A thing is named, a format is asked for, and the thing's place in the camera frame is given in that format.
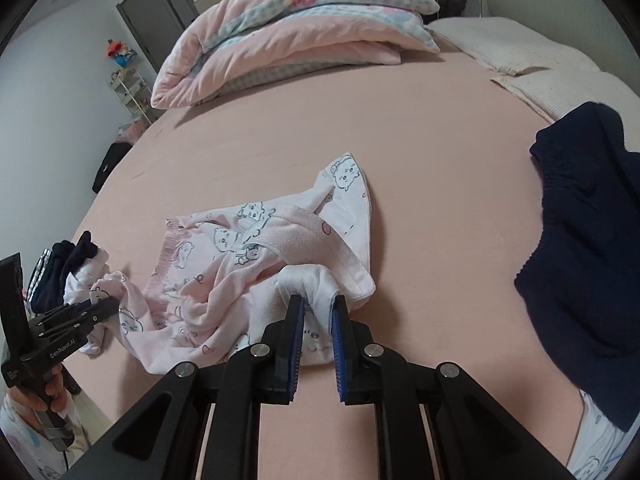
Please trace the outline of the person's left hand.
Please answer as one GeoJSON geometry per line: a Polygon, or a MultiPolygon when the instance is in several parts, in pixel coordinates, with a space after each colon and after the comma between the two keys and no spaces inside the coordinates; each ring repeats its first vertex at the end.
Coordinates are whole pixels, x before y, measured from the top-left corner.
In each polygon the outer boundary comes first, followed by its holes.
{"type": "Polygon", "coordinates": [[[70,394],[63,384],[62,365],[55,365],[51,374],[52,377],[46,385],[46,393],[50,396],[49,401],[43,400],[29,389],[22,387],[12,387],[6,392],[17,414],[38,434],[44,434],[44,432],[40,420],[36,416],[37,412],[45,412],[50,408],[55,413],[63,415],[67,412],[68,404],[70,404],[70,394]]]}

